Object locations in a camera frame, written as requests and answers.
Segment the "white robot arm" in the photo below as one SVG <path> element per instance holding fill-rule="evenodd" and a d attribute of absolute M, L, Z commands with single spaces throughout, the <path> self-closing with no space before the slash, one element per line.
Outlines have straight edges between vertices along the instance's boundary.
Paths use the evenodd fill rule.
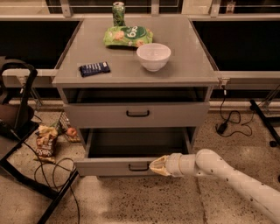
<path fill-rule="evenodd" d="M 150 169 L 162 176 L 215 177 L 224 180 L 250 204 L 280 224 L 280 192 L 251 178 L 229 165 L 213 150 L 202 149 L 196 154 L 172 153 L 152 161 Z"/>

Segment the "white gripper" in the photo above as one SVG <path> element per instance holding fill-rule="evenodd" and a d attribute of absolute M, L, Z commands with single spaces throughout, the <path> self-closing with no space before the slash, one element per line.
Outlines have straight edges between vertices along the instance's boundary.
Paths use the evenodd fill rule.
<path fill-rule="evenodd" d="M 179 160 L 182 157 L 180 153 L 172 153 L 169 157 L 164 155 L 150 164 L 150 169 L 156 174 L 162 176 L 182 177 Z"/>

